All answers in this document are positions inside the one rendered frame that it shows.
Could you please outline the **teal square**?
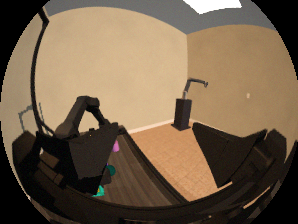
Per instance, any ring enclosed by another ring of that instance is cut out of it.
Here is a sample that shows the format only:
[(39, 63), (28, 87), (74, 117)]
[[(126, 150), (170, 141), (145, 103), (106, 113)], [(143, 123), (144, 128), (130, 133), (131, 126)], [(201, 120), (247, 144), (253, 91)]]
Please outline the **teal square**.
[(97, 192), (97, 195), (93, 195), (91, 197), (94, 197), (94, 196), (103, 196), (103, 195), (104, 195), (104, 189), (100, 185), (99, 186), (99, 192)]

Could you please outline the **dark green ball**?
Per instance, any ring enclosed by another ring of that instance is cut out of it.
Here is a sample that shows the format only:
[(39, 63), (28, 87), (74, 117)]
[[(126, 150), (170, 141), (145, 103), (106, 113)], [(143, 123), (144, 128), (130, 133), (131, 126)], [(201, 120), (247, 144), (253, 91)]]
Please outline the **dark green ball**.
[(113, 176), (116, 172), (115, 168), (112, 165), (107, 165), (106, 167), (109, 168), (110, 174)]

